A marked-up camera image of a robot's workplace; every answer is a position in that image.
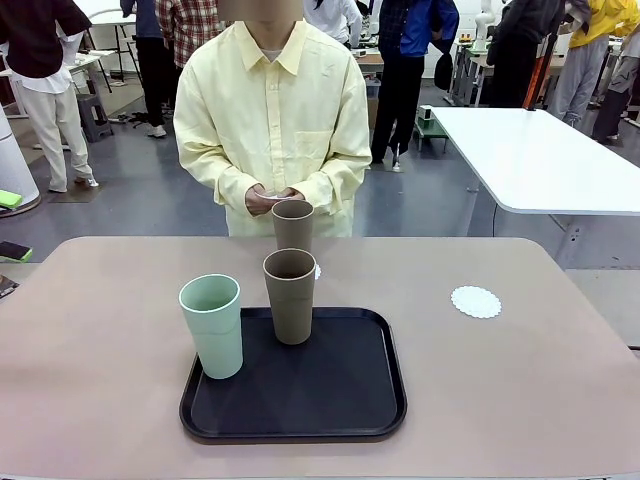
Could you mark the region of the person's right hand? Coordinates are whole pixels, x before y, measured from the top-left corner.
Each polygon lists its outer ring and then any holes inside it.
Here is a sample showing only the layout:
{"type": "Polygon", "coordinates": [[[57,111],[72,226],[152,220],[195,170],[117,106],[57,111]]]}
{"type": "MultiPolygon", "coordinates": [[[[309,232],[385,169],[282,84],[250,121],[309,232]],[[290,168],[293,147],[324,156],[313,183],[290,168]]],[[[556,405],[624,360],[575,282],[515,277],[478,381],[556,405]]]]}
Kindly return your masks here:
{"type": "Polygon", "coordinates": [[[245,194],[245,206],[252,216],[264,215],[279,201],[269,195],[261,184],[250,187],[245,194]]]}

